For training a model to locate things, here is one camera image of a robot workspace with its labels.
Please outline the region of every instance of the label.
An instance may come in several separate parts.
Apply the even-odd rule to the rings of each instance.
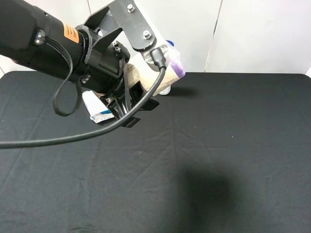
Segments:
[[[73,42],[79,43],[79,34],[77,30],[75,30],[73,27],[69,26],[66,23],[63,24],[64,24],[64,36],[69,40],[72,40]]]

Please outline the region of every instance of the black tablecloth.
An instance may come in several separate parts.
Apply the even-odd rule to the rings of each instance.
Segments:
[[[53,113],[60,80],[0,80],[0,140],[89,132]],[[61,107],[74,105],[67,85]],[[188,73],[160,105],[87,141],[0,150],[2,233],[309,233],[311,80]]]

